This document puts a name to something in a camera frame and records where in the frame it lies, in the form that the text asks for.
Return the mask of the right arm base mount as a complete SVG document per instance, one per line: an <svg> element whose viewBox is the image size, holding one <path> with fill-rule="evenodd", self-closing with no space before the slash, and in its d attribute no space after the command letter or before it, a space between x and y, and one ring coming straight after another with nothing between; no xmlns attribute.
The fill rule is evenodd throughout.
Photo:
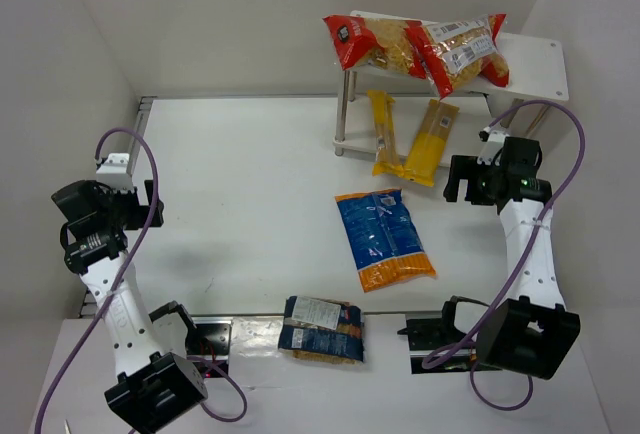
<svg viewBox="0 0 640 434"><path fill-rule="evenodd" d="M423 358L433 350L456 343L462 334L449 335L442 325L441 313L427 311L405 315L405 326L397 334L407 341L410 356L411 373L414 375L431 373L469 372L476 360L475 352L462 349L448 361L432 370L422 367Z"/></svg>

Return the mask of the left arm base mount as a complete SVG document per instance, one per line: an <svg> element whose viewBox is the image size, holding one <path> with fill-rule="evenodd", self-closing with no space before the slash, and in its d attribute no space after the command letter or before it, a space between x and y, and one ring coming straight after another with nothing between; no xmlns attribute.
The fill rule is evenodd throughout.
<svg viewBox="0 0 640 434"><path fill-rule="evenodd" d="M225 316L198 316L194 317L193 321L196 333L187 336L187 355L213 361L222 371L228 373L232 318Z"/></svg>

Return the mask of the blue orange pasta bag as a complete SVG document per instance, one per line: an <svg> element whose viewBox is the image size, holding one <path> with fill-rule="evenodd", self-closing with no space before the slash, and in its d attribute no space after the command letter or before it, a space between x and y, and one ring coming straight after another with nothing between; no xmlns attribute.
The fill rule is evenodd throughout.
<svg viewBox="0 0 640 434"><path fill-rule="evenodd" d="M400 188L340 195L335 201L365 292L436 275Z"/></svg>

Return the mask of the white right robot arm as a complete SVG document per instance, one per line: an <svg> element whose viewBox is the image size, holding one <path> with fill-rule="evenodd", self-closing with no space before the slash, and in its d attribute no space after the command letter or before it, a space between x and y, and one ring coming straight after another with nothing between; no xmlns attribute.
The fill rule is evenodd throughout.
<svg viewBox="0 0 640 434"><path fill-rule="evenodd" d="M538 178L541 148L500 130L480 134L477 157L451 159L444 198L496 209L506 240L508 281L471 330L480 363L549 380L580 333L560 293L551 244L552 188Z"/></svg>

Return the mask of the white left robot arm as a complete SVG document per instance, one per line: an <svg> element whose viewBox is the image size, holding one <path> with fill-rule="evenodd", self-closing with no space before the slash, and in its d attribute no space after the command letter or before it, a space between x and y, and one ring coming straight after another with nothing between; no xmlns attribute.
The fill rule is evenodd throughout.
<svg viewBox="0 0 640 434"><path fill-rule="evenodd" d="M164 205L142 205L135 189L95 180L71 183L52 200L66 222L60 234L64 262L99 308L111 338L116 384L109 408L139 433L156 433L207 397L185 342L195 327L176 302L148 312L129 259L127 232L163 224Z"/></svg>

